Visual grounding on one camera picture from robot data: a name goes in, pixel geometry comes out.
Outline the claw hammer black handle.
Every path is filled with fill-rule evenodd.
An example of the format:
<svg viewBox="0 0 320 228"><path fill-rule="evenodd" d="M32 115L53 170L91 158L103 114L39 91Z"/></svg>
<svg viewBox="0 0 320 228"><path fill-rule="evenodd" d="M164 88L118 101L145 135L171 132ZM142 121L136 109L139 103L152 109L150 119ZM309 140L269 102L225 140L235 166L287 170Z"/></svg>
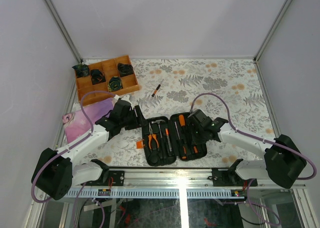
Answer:
<svg viewBox="0 0 320 228"><path fill-rule="evenodd" d="M161 124L164 123L164 122L165 122L164 119L157 119L157 120L151 121L151 123L152 123L152 125L151 125L152 132L154 134L156 134L157 138L162 137Z"/></svg>

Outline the orange black needle-nose pliers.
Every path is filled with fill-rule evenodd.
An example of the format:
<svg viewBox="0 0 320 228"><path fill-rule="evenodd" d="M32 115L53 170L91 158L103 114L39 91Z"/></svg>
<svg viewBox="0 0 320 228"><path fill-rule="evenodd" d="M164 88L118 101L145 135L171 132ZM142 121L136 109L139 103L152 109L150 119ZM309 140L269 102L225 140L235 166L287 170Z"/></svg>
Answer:
<svg viewBox="0 0 320 228"><path fill-rule="evenodd" d="M159 149L159 142L157 139L157 135L153 132L152 126L149 123L148 124L148 131L149 131L149 135L148 135L148 147L150 150L158 150Z"/></svg>

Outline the small precision screwdriver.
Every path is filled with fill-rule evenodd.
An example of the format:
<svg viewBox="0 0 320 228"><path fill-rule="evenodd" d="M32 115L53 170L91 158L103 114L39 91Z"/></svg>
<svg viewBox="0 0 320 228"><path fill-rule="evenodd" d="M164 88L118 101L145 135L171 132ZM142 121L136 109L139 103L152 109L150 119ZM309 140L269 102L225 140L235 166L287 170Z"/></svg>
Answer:
<svg viewBox="0 0 320 228"><path fill-rule="evenodd" d="M194 150L194 152L197 154L197 153L198 153L197 145L196 145L196 144L194 144L194 145L193 145L193 148L194 148L194 149L193 149L193 150Z"/></svg>
<svg viewBox="0 0 320 228"><path fill-rule="evenodd" d="M164 79L158 84L158 86L156 87L156 89L154 90L154 92L152 93L151 97L155 97L156 93L158 92L158 90L161 87L161 84L163 83Z"/></svg>

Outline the long orange black screwdriver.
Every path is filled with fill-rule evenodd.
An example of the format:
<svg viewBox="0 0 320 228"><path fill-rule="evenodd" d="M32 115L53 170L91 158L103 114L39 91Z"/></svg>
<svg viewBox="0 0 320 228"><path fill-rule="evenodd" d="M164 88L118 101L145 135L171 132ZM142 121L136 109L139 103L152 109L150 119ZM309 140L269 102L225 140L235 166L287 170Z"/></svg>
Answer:
<svg viewBox="0 0 320 228"><path fill-rule="evenodd" d="M179 138L186 141L186 135L185 135L186 122L183 114L178 115L176 124L177 124L177 132L178 132Z"/></svg>

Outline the orange utility knife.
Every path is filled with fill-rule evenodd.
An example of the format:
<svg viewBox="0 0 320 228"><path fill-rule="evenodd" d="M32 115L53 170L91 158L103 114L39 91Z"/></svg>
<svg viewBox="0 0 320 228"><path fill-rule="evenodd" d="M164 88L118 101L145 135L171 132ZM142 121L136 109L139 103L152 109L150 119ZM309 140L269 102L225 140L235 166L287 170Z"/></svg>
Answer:
<svg viewBox="0 0 320 228"><path fill-rule="evenodd" d="M169 148L168 150L169 150L169 152L172 152L172 146L171 146L171 140L170 140L168 128L165 128L165 135L166 135L166 139L167 139L167 143L168 143L168 148Z"/></svg>

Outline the black plastic tool case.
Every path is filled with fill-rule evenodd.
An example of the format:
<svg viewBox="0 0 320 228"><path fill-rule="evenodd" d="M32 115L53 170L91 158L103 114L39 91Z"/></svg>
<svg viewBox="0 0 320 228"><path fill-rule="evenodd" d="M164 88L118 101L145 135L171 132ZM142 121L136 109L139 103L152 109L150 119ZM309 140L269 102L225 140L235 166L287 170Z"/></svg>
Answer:
<svg viewBox="0 0 320 228"><path fill-rule="evenodd" d="M180 147L180 138L177 130L177 118L178 115L183 114L185 119L185 135L186 141L184 142L187 159L181 159L181 147ZM169 118L166 116L158 116L154 118L147 119L147 126L142 127L142 139L144 140L144 154L148 165L152 167L170 165L174 163L177 159L180 159L183 162L193 161L200 158L203 158L207 155L207 145L206 143L197 143L195 141L194 127L190 122L188 116L189 112L173 114ZM162 137L157 138L159 142L158 150L150 150L148 147L148 135L149 135L149 123L152 125L151 121L157 119L164 119L165 122L161 124ZM168 128L169 137L172 147L172 152L169 152L168 142L166 138L165 128ZM194 152L193 146L196 144L198 153Z"/></svg>

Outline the thick orange black screwdriver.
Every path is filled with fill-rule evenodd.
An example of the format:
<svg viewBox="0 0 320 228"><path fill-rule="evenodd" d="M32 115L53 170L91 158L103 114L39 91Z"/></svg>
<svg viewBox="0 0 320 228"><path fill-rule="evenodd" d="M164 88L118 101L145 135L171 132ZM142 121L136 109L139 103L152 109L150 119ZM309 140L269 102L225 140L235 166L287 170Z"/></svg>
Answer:
<svg viewBox="0 0 320 228"><path fill-rule="evenodd" d="M186 150L186 147L185 147L183 139L180 139L179 143L180 143L180 148L181 148L180 149L180 151L181 151L181 159L185 160L185 159L187 159L187 150Z"/></svg>

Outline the purple cloth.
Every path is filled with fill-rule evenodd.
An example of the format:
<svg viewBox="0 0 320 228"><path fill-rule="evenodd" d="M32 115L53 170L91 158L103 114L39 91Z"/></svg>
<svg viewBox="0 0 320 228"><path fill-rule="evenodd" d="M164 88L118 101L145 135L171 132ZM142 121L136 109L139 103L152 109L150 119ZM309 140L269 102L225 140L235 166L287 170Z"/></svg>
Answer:
<svg viewBox="0 0 320 228"><path fill-rule="evenodd" d="M102 116L108 114L113 109L115 100L108 98L106 100L84 107L85 113L94 124ZM78 137L87 132L91 126L81 110L71 112L62 116L62 123L66 135L66 140L71 143Z"/></svg>

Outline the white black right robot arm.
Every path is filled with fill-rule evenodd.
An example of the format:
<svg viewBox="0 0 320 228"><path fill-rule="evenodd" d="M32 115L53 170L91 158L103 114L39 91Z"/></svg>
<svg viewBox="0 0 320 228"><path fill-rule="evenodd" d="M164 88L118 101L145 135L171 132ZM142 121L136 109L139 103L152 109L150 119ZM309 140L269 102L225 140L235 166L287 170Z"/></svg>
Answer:
<svg viewBox="0 0 320 228"><path fill-rule="evenodd" d="M286 135L269 141L240 131L226 119L217 117L213 120L200 109L191 113L188 119L201 142L214 140L236 145L260 158L256 161L236 162L235 169L228 172L228 180L233 185L240 185L248 179L269 179L289 189L307 165L292 139Z"/></svg>

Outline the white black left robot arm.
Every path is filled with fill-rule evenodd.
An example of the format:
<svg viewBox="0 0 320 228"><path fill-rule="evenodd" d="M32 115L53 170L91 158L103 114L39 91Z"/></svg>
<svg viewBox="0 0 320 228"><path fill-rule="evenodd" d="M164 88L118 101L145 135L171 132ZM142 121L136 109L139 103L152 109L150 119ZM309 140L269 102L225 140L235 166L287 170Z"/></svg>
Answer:
<svg viewBox="0 0 320 228"><path fill-rule="evenodd" d="M57 150L50 148L42 151L31 178L31 196L36 198L34 189L38 188L50 199L63 198L71 187L77 185L111 185L112 177L109 167L98 159L80 164L80 160L93 149L105 144L121 129L132 130L147 123L141 108L120 98L113 109L95 121L80 137Z"/></svg>

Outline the orange case latch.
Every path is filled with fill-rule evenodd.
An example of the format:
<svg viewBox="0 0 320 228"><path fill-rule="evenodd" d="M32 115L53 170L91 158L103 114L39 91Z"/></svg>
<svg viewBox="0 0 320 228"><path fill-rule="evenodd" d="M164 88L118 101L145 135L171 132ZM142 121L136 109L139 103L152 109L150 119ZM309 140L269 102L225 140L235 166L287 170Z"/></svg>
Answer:
<svg viewBox="0 0 320 228"><path fill-rule="evenodd" d="M140 140L136 142L137 149L143 149L145 147L144 140Z"/></svg>

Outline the blue yellow rolled tape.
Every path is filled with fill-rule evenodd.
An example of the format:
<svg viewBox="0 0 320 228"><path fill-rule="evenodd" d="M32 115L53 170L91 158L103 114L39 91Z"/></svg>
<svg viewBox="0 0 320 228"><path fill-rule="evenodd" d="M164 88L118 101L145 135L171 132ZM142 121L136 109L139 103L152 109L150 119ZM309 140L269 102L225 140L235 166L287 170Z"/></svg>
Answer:
<svg viewBox="0 0 320 228"><path fill-rule="evenodd" d="M123 89L122 80L120 77L113 76L108 82L107 82L107 88L109 92L116 92L121 89Z"/></svg>

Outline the orange wooden compartment tray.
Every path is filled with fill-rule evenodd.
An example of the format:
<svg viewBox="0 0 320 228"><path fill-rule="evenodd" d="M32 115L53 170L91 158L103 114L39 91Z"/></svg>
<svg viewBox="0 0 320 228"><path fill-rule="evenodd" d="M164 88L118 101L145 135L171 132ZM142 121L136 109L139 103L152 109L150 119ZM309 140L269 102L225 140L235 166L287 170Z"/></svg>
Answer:
<svg viewBox="0 0 320 228"><path fill-rule="evenodd" d="M77 97L79 101L83 101L84 106L110 98L110 95L103 93L103 91L109 92L107 82L113 76L120 77L117 67L118 63L132 65L130 57L128 55L124 55L87 65L90 72L93 69L99 69L104 74L105 82L103 83L93 85L91 81L91 73L87 77L75 78L78 94ZM113 94L125 95L139 90L140 87L134 69L133 72L133 75L120 77L123 83L123 89L112 92Z"/></svg>

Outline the black orange rolled tape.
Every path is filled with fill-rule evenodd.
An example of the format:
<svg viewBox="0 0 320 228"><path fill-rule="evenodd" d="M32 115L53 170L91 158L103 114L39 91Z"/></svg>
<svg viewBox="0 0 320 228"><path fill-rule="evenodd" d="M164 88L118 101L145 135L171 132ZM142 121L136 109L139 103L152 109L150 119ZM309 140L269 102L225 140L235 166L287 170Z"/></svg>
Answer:
<svg viewBox="0 0 320 228"><path fill-rule="evenodd" d="M93 85L105 82L105 76L99 69L93 69L90 71L91 82Z"/></svg>

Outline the black rolled tape right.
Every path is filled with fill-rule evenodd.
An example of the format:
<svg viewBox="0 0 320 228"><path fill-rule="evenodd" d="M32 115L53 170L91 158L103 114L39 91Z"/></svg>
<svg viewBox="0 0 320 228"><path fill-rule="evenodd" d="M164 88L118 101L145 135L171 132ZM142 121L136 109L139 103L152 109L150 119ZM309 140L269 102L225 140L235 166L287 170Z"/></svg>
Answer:
<svg viewBox="0 0 320 228"><path fill-rule="evenodd" d="M134 72L133 66L131 64L118 63L117 69L118 69L120 77L133 75L133 72Z"/></svg>

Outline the dark rolled tape far left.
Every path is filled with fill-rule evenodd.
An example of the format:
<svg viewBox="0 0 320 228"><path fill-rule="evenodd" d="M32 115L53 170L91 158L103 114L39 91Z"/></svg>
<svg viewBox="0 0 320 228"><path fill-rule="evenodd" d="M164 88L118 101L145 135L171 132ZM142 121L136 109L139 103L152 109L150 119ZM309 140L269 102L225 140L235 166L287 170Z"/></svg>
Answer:
<svg viewBox="0 0 320 228"><path fill-rule="evenodd" d="M76 78L87 77L90 75L90 69L86 64L77 64L72 66L75 71Z"/></svg>

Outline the aluminium front rail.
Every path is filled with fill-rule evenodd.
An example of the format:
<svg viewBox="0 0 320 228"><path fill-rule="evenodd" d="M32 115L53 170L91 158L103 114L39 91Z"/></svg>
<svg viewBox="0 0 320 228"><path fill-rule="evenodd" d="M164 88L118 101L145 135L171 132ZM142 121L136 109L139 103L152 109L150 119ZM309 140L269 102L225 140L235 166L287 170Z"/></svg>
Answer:
<svg viewBox="0 0 320 228"><path fill-rule="evenodd" d="M59 199L59 196L63 197L70 188L75 186L107 188L108 186L100 185L102 173L115 170L125 171L123 187L129 189L168 189L180 185L204 186L206 182L213 182L213 179L209 179L208 169L121 169L102 167L96 163L83 164L74 169L71 167L46 168L38 173L38 178L33 177L31 182L32 187L37 187L52 198Z"/></svg>

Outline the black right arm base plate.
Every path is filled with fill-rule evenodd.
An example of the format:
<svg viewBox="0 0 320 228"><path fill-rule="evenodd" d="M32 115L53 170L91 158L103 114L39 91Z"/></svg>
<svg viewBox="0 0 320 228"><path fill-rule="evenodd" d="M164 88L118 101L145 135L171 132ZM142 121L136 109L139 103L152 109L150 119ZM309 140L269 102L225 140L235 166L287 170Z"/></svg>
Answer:
<svg viewBox="0 0 320 228"><path fill-rule="evenodd" d="M228 168L212 168L211 175L215 187L239 187L243 184L235 171Z"/></svg>

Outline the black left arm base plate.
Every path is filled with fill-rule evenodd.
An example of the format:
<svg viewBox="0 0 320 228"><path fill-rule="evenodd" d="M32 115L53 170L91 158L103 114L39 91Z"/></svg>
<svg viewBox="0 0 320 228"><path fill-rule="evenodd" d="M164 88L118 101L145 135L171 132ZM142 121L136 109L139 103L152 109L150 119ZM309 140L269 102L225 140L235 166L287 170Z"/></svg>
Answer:
<svg viewBox="0 0 320 228"><path fill-rule="evenodd" d="M101 175L101 186L122 187L125 181L125 171L106 171Z"/></svg>

